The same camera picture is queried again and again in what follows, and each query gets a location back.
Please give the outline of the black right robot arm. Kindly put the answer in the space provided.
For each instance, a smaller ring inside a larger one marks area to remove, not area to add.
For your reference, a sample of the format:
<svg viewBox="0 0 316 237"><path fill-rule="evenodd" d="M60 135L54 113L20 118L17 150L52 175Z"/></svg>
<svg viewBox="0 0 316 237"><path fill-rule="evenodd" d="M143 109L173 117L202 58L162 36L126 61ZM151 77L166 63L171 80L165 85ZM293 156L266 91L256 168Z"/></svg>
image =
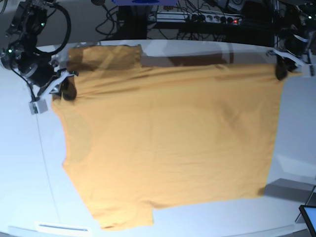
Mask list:
<svg viewBox="0 0 316 237"><path fill-rule="evenodd" d="M38 35L47 24L48 9L60 11L66 19L66 34L62 44L54 51L37 48ZM77 90L69 78L77 76L76 71L56 69L59 62L52 57L67 45L71 34L71 18L68 11L54 0L25 0L19 3L6 36L17 36L6 49L0 51L1 65L19 76L28 86L31 114L48 110L46 97L55 94L67 101L76 99Z"/></svg>

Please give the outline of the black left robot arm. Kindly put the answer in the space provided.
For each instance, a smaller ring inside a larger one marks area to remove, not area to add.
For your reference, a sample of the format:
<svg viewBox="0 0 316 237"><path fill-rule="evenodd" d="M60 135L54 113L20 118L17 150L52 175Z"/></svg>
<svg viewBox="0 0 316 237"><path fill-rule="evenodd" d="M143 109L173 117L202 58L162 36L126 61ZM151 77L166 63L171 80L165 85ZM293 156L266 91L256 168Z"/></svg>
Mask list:
<svg viewBox="0 0 316 237"><path fill-rule="evenodd" d="M275 75L284 80L296 70L305 77L316 75L316 2L281 0L274 10L276 42L267 52L276 57Z"/></svg>

